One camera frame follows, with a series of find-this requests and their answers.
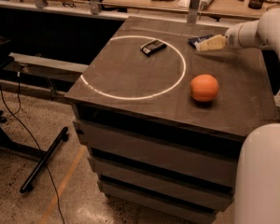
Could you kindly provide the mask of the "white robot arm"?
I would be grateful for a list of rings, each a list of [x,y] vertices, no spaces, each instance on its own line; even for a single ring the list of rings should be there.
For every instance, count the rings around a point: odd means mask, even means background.
[[[280,62],[280,7],[256,21],[241,22],[224,35],[194,44],[198,51],[258,48],[272,50]],[[280,123],[254,129],[245,139],[237,165],[234,224],[280,224]]]

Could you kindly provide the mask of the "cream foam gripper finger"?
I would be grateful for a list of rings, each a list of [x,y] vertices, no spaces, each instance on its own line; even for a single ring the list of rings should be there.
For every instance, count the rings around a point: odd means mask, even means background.
[[[223,35],[202,36],[195,43],[198,51],[223,49],[226,46],[226,39]]]

